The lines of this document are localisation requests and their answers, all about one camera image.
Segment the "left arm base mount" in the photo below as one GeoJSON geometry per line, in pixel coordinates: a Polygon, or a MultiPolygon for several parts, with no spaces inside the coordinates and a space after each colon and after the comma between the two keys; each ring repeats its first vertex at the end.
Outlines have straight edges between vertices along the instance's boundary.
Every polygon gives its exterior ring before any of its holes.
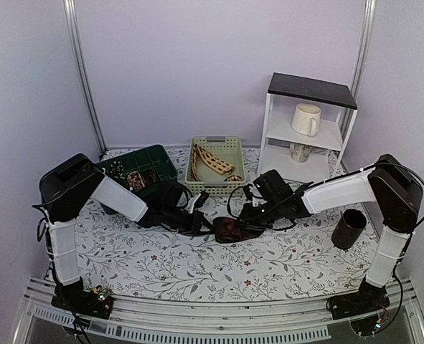
{"type": "Polygon", "coordinates": [[[82,280],[72,285],[58,284],[52,297],[51,305],[62,310],[98,317],[110,318],[114,299],[112,290],[98,285],[91,290],[84,290],[82,280]]]}

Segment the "black white dotted rolled tie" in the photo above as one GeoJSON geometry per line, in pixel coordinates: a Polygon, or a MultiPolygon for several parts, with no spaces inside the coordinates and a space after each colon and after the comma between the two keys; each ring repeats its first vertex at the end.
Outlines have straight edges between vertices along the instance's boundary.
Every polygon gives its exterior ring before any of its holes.
{"type": "Polygon", "coordinates": [[[114,161],[109,165],[108,172],[114,178],[125,178],[125,171],[123,164],[120,161],[114,161]]]}

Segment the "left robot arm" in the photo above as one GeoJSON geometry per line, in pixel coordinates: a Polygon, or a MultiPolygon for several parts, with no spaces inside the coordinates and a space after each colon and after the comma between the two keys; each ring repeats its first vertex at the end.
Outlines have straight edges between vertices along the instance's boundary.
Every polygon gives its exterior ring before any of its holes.
{"type": "Polygon", "coordinates": [[[193,199],[176,181],[159,181],[145,191],[132,191],[81,153],[43,175],[39,191],[41,201],[33,207],[44,216],[56,293],[74,311],[84,310],[89,303],[77,267],[75,223],[90,200],[143,228],[164,226],[189,237],[214,232],[199,210],[207,198],[205,193],[193,199]]]}

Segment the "right aluminium frame post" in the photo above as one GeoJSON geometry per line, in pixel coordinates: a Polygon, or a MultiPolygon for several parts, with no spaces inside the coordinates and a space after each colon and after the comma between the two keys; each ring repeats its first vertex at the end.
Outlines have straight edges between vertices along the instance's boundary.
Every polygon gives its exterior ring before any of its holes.
{"type": "Polygon", "coordinates": [[[372,29],[374,24],[374,15],[376,9],[376,0],[366,0],[364,7],[364,16],[362,20],[362,30],[360,34],[359,50],[357,61],[354,68],[354,75],[352,78],[351,92],[354,99],[357,99],[359,88],[364,73],[364,66],[369,51],[369,45],[372,38],[372,29]]]}

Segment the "white shelf with black top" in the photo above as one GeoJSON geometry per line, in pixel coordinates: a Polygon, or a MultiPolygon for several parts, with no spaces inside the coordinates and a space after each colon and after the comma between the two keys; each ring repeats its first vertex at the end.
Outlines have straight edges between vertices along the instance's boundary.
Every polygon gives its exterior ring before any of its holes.
{"type": "Polygon", "coordinates": [[[299,183],[323,181],[341,174],[341,159],[357,113],[357,104],[346,85],[275,72],[266,95],[256,174],[275,169],[283,179],[299,183]],[[316,136],[302,135],[291,127],[298,103],[321,108],[316,136]],[[311,146],[305,163],[291,159],[292,142],[311,146]]]}

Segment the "dark red patterned tie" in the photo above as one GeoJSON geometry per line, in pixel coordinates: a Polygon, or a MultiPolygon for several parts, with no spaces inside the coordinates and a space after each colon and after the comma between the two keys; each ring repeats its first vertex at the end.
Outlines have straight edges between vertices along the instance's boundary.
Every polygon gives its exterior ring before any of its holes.
{"type": "Polygon", "coordinates": [[[250,226],[229,217],[217,217],[212,222],[215,241],[221,244],[232,244],[258,238],[265,228],[250,226]]]}

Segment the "left aluminium frame post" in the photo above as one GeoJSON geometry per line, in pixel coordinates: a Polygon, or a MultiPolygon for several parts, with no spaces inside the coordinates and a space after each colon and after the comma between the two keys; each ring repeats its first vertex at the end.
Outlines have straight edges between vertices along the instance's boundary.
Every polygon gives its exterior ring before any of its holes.
{"type": "Polygon", "coordinates": [[[65,10],[65,20],[67,22],[67,29],[70,36],[72,53],[77,68],[77,75],[80,82],[80,86],[83,91],[83,97],[86,108],[88,110],[88,115],[90,117],[91,128],[93,129],[93,133],[97,141],[100,153],[104,154],[104,152],[107,151],[107,145],[98,118],[97,110],[95,107],[95,101],[93,99],[93,94],[88,77],[88,72],[85,66],[85,57],[80,38],[75,1],[64,0],[63,5],[65,10]]]}

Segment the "floral white table mat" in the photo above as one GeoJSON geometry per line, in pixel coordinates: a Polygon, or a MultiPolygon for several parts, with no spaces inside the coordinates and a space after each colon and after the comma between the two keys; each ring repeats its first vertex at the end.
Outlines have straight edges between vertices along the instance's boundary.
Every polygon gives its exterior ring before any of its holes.
{"type": "Polygon", "coordinates": [[[331,242],[341,209],[237,244],[144,229],[89,201],[75,224],[77,264],[86,287],[117,295],[192,302],[256,302],[356,290],[378,238],[368,225],[351,249],[331,242]]]}

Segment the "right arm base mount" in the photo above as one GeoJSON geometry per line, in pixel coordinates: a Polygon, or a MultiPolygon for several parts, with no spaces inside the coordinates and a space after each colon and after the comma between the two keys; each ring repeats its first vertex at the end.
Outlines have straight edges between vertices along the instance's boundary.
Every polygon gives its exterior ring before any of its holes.
{"type": "Polygon", "coordinates": [[[389,306],[390,300],[385,287],[359,289],[349,294],[330,297],[326,301],[326,309],[334,320],[383,310],[389,306]]]}

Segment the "dark green divided organizer box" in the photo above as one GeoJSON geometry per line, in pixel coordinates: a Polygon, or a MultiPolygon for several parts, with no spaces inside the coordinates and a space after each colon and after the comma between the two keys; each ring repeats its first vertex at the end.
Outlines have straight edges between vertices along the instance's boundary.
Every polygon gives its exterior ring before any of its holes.
{"type": "Polygon", "coordinates": [[[130,153],[110,158],[97,163],[97,167],[102,168],[111,177],[114,178],[120,185],[129,190],[126,181],[126,176],[133,171],[138,171],[141,175],[148,168],[155,168],[159,175],[160,181],[153,185],[147,186],[138,191],[130,191],[144,200],[146,203],[165,205],[166,208],[179,208],[179,200],[181,192],[171,190],[171,197],[167,197],[168,185],[174,185],[177,182],[177,170],[174,167],[169,155],[162,145],[152,145],[147,148],[135,150],[130,153]],[[114,178],[109,174],[109,165],[114,161],[120,161],[123,164],[125,178],[114,178]]]}

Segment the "aluminium front rail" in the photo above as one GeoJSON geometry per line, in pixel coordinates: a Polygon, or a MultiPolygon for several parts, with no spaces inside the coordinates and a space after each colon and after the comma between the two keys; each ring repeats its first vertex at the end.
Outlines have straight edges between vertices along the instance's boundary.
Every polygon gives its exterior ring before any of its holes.
{"type": "Polygon", "coordinates": [[[424,317],[410,280],[387,286],[398,317],[381,333],[363,338],[352,323],[368,312],[335,320],[326,296],[267,302],[184,302],[114,297],[109,319],[86,317],[87,333],[132,343],[309,343],[336,342],[343,325],[352,343],[424,343],[424,317]]]}

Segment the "beige plastic slotted basket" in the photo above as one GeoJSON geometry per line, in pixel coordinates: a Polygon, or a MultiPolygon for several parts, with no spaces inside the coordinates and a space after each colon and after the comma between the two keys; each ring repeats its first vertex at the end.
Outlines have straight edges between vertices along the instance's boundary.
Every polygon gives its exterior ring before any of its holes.
{"type": "Polygon", "coordinates": [[[232,191],[236,195],[241,195],[242,191],[236,190],[238,186],[244,186],[246,182],[246,172],[242,143],[239,137],[195,137],[191,141],[188,163],[184,174],[184,180],[189,190],[198,194],[206,191],[210,196],[227,196],[232,191]],[[225,181],[227,175],[220,175],[208,168],[201,159],[197,162],[197,174],[201,181],[192,178],[192,147],[194,144],[200,145],[214,156],[221,158],[235,166],[233,174],[243,178],[240,182],[225,181]]]}

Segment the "aluminium frame post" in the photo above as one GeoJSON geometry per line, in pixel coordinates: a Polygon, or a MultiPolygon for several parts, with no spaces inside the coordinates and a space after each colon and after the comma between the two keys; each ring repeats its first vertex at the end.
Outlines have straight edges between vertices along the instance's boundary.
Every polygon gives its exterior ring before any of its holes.
{"type": "Polygon", "coordinates": [[[83,91],[83,97],[86,108],[88,110],[88,115],[90,117],[91,128],[93,129],[93,133],[97,141],[100,153],[104,154],[104,152],[107,151],[107,145],[98,118],[97,110],[95,107],[95,101],[93,99],[93,94],[88,77],[88,72],[85,66],[85,57],[80,38],[75,1],[64,0],[63,5],[65,10],[65,20],[67,22],[67,29],[70,36],[72,53],[77,68],[77,75],[80,82],[80,86],[83,91]]]}
{"type": "Polygon", "coordinates": [[[357,99],[359,88],[364,73],[364,66],[369,51],[369,45],[372,38],[372,29],[374,24],[374,15],[376,9],[376,0],[366,0],[364,7],[364,16],[362,20],[362,30],[360,34],[359,50],[357,61],[354,68],[354,75],[352,78],[351,92],[354,99],[357,99]]]}

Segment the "cream ceramic mug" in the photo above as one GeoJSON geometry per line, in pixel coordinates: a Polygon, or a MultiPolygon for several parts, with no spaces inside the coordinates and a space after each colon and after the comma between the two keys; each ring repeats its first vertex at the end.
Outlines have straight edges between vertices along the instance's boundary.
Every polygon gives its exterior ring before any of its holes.
{"type": "Polygon", "coordinates": [[[309,103],[298,103],[291,127],[302,135],[314,137],[319,131],[321,108],[309,103]]]}

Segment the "patterned glass cup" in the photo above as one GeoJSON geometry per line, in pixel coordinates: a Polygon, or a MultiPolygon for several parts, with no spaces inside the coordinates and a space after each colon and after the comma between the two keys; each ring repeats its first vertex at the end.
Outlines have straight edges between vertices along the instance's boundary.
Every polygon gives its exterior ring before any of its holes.
{"type": "Polygon", "coordinates": [[[291,159],[297,163],[305,163],[311,154],[311,146],[292,142],[290,144],[291,159]]]}

